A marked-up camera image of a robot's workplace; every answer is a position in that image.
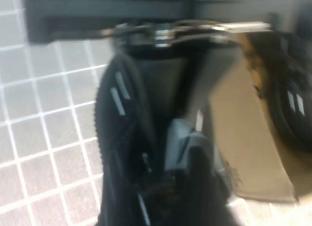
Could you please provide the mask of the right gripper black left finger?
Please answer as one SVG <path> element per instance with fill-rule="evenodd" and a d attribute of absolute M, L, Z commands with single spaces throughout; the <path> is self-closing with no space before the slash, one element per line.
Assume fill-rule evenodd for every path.
<path fill-rule="evenodd" d="M 192 117 L 192 61 L 189 58 L 137 61 L 156 128 L 174 118 Z"/>

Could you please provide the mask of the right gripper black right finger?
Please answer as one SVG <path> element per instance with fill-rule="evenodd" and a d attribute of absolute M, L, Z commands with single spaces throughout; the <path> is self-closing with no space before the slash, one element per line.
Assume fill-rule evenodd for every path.
<path fill-rule="evenodd" d="M 192 114 L 197 117 L 200 111 L 203 115 L 202 132 L 213 133 L 213 117 L 210 107 L 210 95 L 220 79 L 234 62 L 234 49 L 210 50 L 203 61 L 203 66 L 195 79 L 192 95 Z"/>

